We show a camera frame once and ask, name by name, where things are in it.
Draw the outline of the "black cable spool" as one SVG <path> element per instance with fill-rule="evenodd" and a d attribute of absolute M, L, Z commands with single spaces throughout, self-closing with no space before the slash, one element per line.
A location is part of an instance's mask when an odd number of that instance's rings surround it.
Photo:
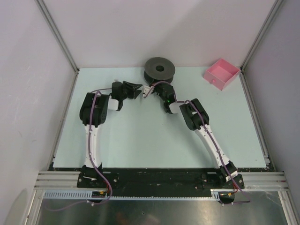
<path fill-rule="evenodd" d="M 144 65 L 144 79 L 147 84 L 165 81 L 171 83 L 175 75 L 174 64 L 166 58 L 154 57 Z"/>

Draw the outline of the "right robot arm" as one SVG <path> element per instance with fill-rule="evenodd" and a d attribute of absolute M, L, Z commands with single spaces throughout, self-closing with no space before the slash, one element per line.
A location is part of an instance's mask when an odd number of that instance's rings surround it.
<path fill-rule="evenodd" d="M 229 157 L 223 152 L 211 130 L 210 119 L 197 98 L 179 101 L 176 98 L 174 87 L 165 81 L 150 85 L 144 91 L 143 97 L 156 93 L 163 101 L 163 108 L 169 114 L 181 114 L 187 127 L 195 132 L 203 142 L 205 148 L 214 160 L 215 168 L 219 174 L 216 182 L 221 188 L 227 188 L 233 183 L 233 178 L 238 175 L 237 168 Z"/>

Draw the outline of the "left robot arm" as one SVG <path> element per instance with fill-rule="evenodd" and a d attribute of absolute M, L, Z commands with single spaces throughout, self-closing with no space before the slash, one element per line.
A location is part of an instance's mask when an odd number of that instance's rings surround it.
<path fill-rule="evenodd" d="M 105 89 L 88 92 L 81 106 L 79 117 L 86 134 L 86 155 L 84 166 L 81 168 L 81 181 L 97 188 L 103 183 L 110 185 L 109 180 L 103 175 L 103 160 L 98 144 L 98 135 L 101 126 L 105 123 L 108 111 L 120 111 L 123 101 L 136 99 L 142 92 L 141 84 L 126 81 L 115 81 L 108 88 L 111 93 L 103 94 Z"/>

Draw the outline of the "pink open box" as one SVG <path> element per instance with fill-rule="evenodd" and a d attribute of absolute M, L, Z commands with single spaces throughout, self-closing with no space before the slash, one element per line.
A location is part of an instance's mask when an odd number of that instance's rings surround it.
<path fill-rule="evenodd" d="M 240 69 L 230 62 L 219 59 L 204 73 L 204 79 L 219 90 L 226 88 L 240 73 Z"/>

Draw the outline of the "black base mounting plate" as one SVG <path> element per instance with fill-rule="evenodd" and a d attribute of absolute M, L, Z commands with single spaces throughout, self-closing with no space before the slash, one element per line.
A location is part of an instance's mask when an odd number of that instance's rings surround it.
<path fill-rule="evenodd" d="M 100 173 L 84 166 L 80 171 L 77 187 L 105 188 L 111 185 L 113 192 L 154 187 L 243 188 L 242 176 L 235 174 L 229 178 L 225 169 L 106 168 L 99 171 Z"/>

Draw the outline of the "aluminium frame post left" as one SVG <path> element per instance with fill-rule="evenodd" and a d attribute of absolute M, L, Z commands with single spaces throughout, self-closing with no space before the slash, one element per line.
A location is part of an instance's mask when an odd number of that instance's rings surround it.
<path fill-rule="evenodd" d="M 45 1 L 44 0 L 34 0 L 34 2 L 36 3 L 38 9 L 40 10 L 44 20 L 46 21 L 50 31 L 52 32 L 55 40 L 58 43 L 58 46 L 62 50 L 62 53 L 64 54 L 65 58 L 67 59 L 68 63 L 70 64 L 71 68 L 77 73 L 79 68 L 76 65 L 76 63 L 71 55 L 71 52 L 70 52 L 68 46 L 66 45 L 47 5 L 45 4 Z"/>

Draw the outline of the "aluminium frame post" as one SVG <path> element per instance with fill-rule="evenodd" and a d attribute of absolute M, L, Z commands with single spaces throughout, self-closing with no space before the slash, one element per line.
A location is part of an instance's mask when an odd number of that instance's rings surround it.
<path fill-rule="evenodd" d="M 285 4 L 285 0 L 276 0 L 274 2 L 274 4 L 272 5 L 266 19 L 264 20 L 253 44 L 251 45 L 245 59 L 243 60 L 242 64 L 241 64 L 241 71 L 244 72 L 250 62 L 250 60 L 252 59 L 252 57 L 254 56 L 256 50 L 258 49 L 260 43 L 263 41 L 263 39 L 265 38 L 268 30 L 270 29 L 271 25 L 274 23 L 277 15 L 279 14 L 281 8 L 284 6 Z"/>
<path fill-rule="evenodd" d="M 38 9 L 40 10 L 44 20 L 46 21 L 50 31 L 52 32 L 55 40 L 58 43 L 58 46 L 62 50 L 62 53 L 64 54 L 65 58 L 67 59 L 68 63 L 70 64 L 71 68 L 77 73 L 79 68 L 76 65 L 76 63 L 71 55 L 71 52 L 70 52 L 68 46 L 66 45 L 47 5 L 45 4 L 45 1 L 44 0 L 34 0 L 34 2 L 36 3 Z"/>

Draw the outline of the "aluminium front rail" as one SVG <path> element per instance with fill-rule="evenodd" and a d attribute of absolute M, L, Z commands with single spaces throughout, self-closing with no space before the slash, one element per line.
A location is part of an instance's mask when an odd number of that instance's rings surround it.
<path fill-rule="evenodd" d="M 283 172 L 241 172 L 245 191 L 287 191 L 289 186 Z M 39 172 L 35 189 L 76 189 L 79 172 Z"/>

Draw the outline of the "aluminium frame post right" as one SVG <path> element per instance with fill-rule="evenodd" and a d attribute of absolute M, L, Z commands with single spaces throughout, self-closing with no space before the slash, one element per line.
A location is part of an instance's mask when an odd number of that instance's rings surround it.
<path fill-rule="evenodd" d="M 242 64 L 241 64 L 241 71 L 244 72 L 250 62 L 250 60 L 252 59 L 252 57 L 254 56 L 256 50 L 258 49 L 260 43 L 263 41 L 263 39 L 265 38 L 268 30 L 270 29 L 271 25 L 274 23 L 277 15 L 279 14 L 281 8 L 284 6 L 285 4 L 285 0 L 276 0 L 274 2 L 274 4 L 272 5 L 266 19 L 264 20 L 253 44 L 251 45 L 245 59 L 243 60 Z"/>

